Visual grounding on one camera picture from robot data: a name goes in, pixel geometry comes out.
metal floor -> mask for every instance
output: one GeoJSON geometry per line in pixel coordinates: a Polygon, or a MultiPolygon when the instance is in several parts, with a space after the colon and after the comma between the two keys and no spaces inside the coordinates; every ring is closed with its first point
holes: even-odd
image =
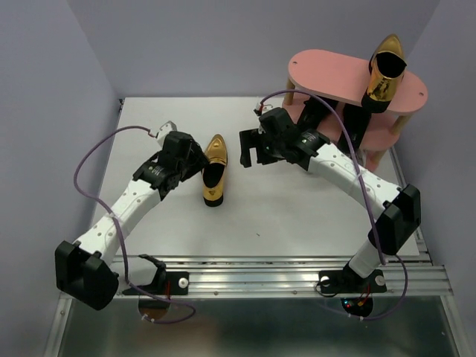
{"type": "MultiPolygon", "coordinates": [[[[379,313],[396,298],[374,301],[379,313]]],[[[157,326],[140,319],[137,298],[100,312],[74,300],[59,356],[458,356],[438,297],[409,297],[371,322],[327,311],[324,302],[343,311],[339,299],[204,300],[189,321],[157,326]]]]}

pink oval tabletop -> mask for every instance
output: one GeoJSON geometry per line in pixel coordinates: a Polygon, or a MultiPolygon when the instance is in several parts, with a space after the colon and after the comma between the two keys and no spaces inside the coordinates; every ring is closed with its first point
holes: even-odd
{"type": "MultiPolygon", "coordinates": [[[[292,121],[297,123],[299,116],[304,108],[304,101],[308,100],[309,96],[296,93],[292,101],[292,105],[282,105],[292,118],[292,121]]],[[[337,114],[342,118],[343,103],[339,103],[337,114]]],[[[390,128],[395,123],[395,117],[388,114],[388,112],[381,114],[372,114],[369,126],[361,142],[361,149],[369,151],[383,151],[390,149],[399,139],[399,134],[392,134],[390,128]]],[[[327,136],[331,141],[337,142],[341,137],[342,129],[334,115],[327,115],[319,124],[318,131],[327,136]]]]}
{"type": "MultiPolygon", "coordinates": [[[[289,79],[298,88],[322,97],[360,106],[370,80],[369,61],[324,50],[305,50],[289,61],[289,79]]],[[[405,71],[402,83],[387,113],[411,115],[428,99],[425,84],[415,74],[405,71]]]]}

lavender wall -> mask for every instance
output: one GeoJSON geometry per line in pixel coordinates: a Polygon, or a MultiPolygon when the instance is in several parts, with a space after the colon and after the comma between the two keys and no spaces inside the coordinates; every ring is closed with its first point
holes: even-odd
{"type": "MultiPolygon", "coordinates": [[[[115,124],[116,95],[65,0],[0,4],[0,355],[42,356],[54,249],[91,218],[74,165],[115,124]]],[[[106,152],[82,177],[95,191],[106,152]]]]}
{"type": "Polygon", "coordinates": [[[422,191],[422,230],[444,264],[476,343],[476,2],[442,0],[411,53],[428,86],[425,108],[399,141],[406,178],[422,191]]]}
{"type": "Polygon", "coordinates": [[[439,0],[68,0],[121,96],[266,94],[292,55],[413,49],[439,0]]]}

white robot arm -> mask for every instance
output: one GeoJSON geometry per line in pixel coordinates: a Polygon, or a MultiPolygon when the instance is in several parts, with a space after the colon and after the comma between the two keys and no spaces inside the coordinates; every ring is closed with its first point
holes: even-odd
{"type": "MultiPolygon", "coordinates": [[[[62,242],[55,251],[57,287],[94,309],[105,307],[117,291],[129,288],[123,267],[112,266],[120,241],[166,195],[200,172],[208,160],[193,138],[177,132],[173,123],[162,126],[157,140],[164,149],[144,162],[133,174],[126,190],[89,231],[73,243],[62,242]],[[120,232],[114,219],[119,221],[120,232]]],[[[165,265],[146,254],[133,266],[130,277],[140,286],[164,279],[165,265]]]]}
{"type": "MultiPolygon", "coordinates": [[[[288,112],[282,108],[261,114],[259,128],[239,134],[241,164],[244,167],[251,166],[249,150],[255,148],[258,164],[272,164],[280,160],[297,164],[305,171],[318,174],[333,183],[367,208],[354,163],[328,138],[305,126],[300,122],[294,124],[288,112]]],[[[311,123],[310,127],[315,128],[315,125],[311,123]]],[[[376,220],[379,241],[370,230],[368,240],[342,271],[320,271],[320,276],[329,278],[325,286],[321,285],[321,291],[325,294],[359,293],[367,286],[371,287],[372,292],[385,292],[386,287],[373,285],[375,278],[383,275],[380,270],[376,270],[381,262],[377,247],[380,245],[382,255],[396,255],[420,224],[420,197],[414,186],[401,188],[363,167],[359,166],[359,169],[370,210],[376,220]]]]}
{"type": "MultiPolygon", "coordinates": [[[[114,294],[129,288],[124,280],[123,265],[112,263],[120,240],[112,217],[118,219],[125,239],[141,219],[174,188],[198,173],[208,164],[199,145],[191,136],[173,131],[175,127],[159,130],[159,144],[167,150],[156,153],[134,173],[126,190],[112,206],[113,216],[106,214],[89,231],[72,244],[62,242],[55,251],[57,286],[94,309],[102,309],[114,294]]],[[[318,174],[335,184],[365,207],[361,186],[353,162],[334,144],[315,130],[301,132],[286,110],[272,109],[261,115],[260,128],[239,134],[242,147],[240,162],[251,166],[250,148],[256,148],[257,162],[271,164],[286,160],[298,164],[309,173],[318,174]]],[[[402,189],[360,168],[382,252],[394,255],[415,231],[420,220],[419,191],[408,185],[402,189]]],[[[359,293],[382,275],[373,232],[356,255],[341,271],[321,271],[329,284],[321,286],[326,294],[359,293]]],[[[165,265],[143,255],[135,260],[129,276],[136,285],[155,281],[160,285],[165,265]]],[[[372,292],[385,292],[385,286],[373,286],[372,292]]]]}

gold shoe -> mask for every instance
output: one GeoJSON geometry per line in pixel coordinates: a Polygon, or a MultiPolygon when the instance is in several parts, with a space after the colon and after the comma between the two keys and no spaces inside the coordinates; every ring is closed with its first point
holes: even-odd
{"type": "Polygon", "coordinates": [[[370,83],[362,98],[362,108],[383,113],[393,99],[407,63],[396,34],[387,36],[370,59],[370,83]]]}
{"type": "Polygon", "coordinates": [[[203,199],[210,207],[220,206],[223,202],[223,186],[225,168],[228,164],[228,154],[225,140],[216,134],[205,150],[209,165],[203,169],[203,199]]]}

